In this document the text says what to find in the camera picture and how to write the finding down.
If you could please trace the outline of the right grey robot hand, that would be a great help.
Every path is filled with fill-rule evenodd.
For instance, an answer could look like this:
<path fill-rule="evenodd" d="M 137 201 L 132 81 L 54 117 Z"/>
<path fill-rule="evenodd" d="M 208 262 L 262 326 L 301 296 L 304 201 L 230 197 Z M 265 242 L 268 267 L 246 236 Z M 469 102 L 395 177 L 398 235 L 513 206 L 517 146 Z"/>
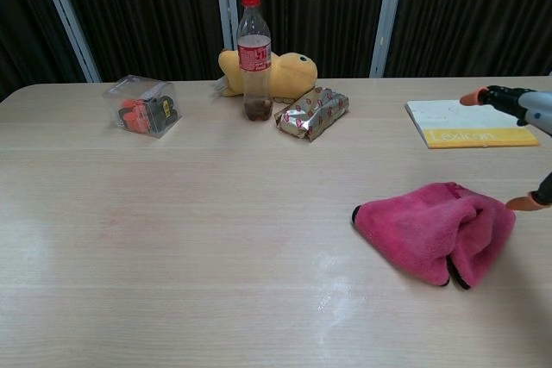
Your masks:
<path fill-rule="evenodd" d="M 531 125 L 551 136 L 551 91 L 488 85 L 460 98 L 464 106 L 490 105 L 514 116 L 517 125 Z M 536 190 L 511 199 L 506 207 L 516 211 L 537 211 L 551 206 L 551 174 Z"/>

